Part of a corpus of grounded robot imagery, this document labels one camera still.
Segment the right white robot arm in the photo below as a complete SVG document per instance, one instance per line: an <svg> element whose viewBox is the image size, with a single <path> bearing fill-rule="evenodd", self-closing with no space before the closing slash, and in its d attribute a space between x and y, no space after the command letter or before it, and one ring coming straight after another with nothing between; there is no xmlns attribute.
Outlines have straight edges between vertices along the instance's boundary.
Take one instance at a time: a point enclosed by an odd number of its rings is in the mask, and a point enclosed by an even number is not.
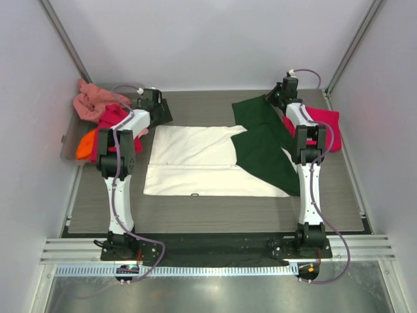
<svg viewBox="0 0 417 313"><path fill-rule="evenodd" d="M328 153L328 124L314 120L305 102L298 97L299 79L296 72L288 70L265 100L278 108L295 128L291 160L296 166L300 183L300 216L295 238L286 244L291 247L293 254L308 258L326 246L326 231L320 210L319 176L324 156Z"/></svg>

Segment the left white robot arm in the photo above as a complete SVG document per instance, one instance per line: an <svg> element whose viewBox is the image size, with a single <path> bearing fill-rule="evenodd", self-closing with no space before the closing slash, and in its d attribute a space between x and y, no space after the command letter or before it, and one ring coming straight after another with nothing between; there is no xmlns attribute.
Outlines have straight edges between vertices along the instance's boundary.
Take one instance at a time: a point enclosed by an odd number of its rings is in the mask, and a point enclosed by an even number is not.
<svg viewBox="0 0 417 313"><path fill-rule="evenodd" d="M133 109L112 94L127 109L126 117L98 131L96 167L108 192L110 222L106 240L95 242L102 249L101 260L132 260L139 254L141 239L135 234L130 205L130 183L136 164L135 139L150 128L172 122L172 114L162 92L137 88L137 107Z"/></svg>

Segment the white and green t shirt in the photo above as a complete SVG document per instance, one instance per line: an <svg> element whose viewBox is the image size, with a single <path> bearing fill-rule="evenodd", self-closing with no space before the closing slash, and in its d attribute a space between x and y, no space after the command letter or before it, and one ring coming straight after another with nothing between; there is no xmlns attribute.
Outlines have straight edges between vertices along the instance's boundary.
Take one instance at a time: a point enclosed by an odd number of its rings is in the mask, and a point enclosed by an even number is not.
<svg viewBox="0 0 417 313"><path fill-rule="evenodd" d="M293 140L276 111L263 96L232 109L233 127L157 127L144 194L298 197Z"/></svg>

